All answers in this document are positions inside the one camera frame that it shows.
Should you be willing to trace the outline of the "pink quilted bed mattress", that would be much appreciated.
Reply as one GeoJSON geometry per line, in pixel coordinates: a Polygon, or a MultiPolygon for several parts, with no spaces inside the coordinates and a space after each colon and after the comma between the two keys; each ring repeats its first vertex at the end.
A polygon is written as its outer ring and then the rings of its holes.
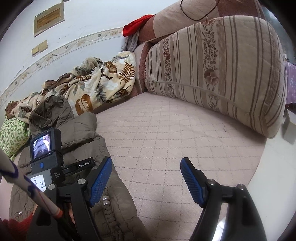
{"type": "MultiPolygon", "coordinates": [[[[96,115],[114,167],[149,240],[190,240],[202,213],[182,176],[188,157],[208,179],[247,185],[266,139],[239,121],[174,98],[143,93],[96,115]]],[[[35,202],[17,185],[10,223],[25,224],[35,202]]]]}

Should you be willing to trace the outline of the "brown knitted cloth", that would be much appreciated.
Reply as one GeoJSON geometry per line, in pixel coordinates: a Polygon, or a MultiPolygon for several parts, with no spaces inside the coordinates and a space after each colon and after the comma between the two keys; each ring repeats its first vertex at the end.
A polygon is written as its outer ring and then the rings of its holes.
{"type": "Polygon", "coordinates": [[[18,116],[20,104],[20,101],[12,101],[7,104],[5,112],[8,120],[18,116]]]}

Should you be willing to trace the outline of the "grey cloth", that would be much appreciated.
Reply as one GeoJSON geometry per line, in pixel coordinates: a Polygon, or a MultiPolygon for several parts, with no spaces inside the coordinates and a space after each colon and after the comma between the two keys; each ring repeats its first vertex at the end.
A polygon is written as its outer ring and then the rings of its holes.
{"type": "Polygon", "coordinates": [[[132,34],[128,37],[125,37],[125,41],[123,42],[123,45],[121,47],[121,51],[134,52],[137,47],[138,36],[139,36],[139,30],[137,30],[134,34],[132,34]]]}

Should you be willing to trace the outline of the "beige wall switch plates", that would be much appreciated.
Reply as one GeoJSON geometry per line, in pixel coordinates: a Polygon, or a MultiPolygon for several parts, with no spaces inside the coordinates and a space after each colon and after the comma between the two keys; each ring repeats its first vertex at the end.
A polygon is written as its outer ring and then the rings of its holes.
{"type": "Polygon", "coordinates": [[[32,56],[34,57],[37,54],[42,53],[46,49],[48,49],[48,41],[47,40],[41,42],[39,45],[37,45],[36,47],[34,47],[32,49],[32,56]]]}

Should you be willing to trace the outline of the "green white patterned pillow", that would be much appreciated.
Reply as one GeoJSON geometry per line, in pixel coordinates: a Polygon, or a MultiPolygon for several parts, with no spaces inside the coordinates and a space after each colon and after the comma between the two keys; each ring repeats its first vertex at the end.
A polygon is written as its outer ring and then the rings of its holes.
{"type": "Polygon", "coordinates": [[[1,149],[13,161],[31,136],[29,125],[16,117],[4,119],[1,127],[1,149]]]}

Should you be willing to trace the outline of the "striped floral beige cushion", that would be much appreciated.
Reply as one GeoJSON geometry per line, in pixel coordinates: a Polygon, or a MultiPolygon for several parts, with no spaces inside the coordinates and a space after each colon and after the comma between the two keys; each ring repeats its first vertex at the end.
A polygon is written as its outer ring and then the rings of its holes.
{"type": "Polygon", "coordinates": [[[150,93],[227,115],[267,138],[285,111],[280,39],[254,16],[218,17],[165,37],[147,55],[144,80],[150,93]]]}

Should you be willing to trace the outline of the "leaf print beige blanket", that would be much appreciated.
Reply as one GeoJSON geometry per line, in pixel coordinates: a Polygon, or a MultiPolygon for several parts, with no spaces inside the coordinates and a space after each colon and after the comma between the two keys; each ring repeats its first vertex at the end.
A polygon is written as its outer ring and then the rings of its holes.
{"type": "Polygon", "coordinates": [[[121,100],[132,92],[135,65],[135,54],[131,51],[120,52],[107,62],[96,57],[86,58],[57,80],[45,81],[40,92],[32,92],[19,100],[16,118],[28,123],[31,112],[52,95],[65,97],[75,116],[121,100]]]}

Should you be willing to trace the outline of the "framed wall plaque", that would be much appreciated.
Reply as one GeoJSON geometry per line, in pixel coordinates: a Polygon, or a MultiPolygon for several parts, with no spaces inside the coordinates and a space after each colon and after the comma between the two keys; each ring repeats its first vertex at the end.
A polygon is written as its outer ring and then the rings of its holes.
{"type": "Polygon", "coordinates": [[[63,2],[46,9],[34,18],[34,37],[63,22],[64,20],[63,2]]]}

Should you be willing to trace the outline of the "red cloth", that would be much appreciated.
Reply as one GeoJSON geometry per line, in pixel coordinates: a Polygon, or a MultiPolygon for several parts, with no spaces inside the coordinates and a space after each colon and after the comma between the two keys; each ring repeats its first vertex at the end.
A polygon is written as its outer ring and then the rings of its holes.
{"type": "Polygon", "coordinates": [[[128,36],[135,34],[153,16],[154,15],[144,15],[141,18],[138,18],[138,19],[130,22],[129,24],[125,25],[122,30],[123,36],[128,37],[128,36]]]}

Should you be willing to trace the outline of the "white patterned pole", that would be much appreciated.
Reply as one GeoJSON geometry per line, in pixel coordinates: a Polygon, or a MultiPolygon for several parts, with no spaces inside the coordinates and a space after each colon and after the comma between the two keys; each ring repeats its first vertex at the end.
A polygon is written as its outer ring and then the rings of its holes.
{"type": "Polygon", "coordinates": [[[61,218],[62,210],[8,158],[1,150],[1,175],[8,183],[20,187],[42,209],[54,218],[61,218]]]}

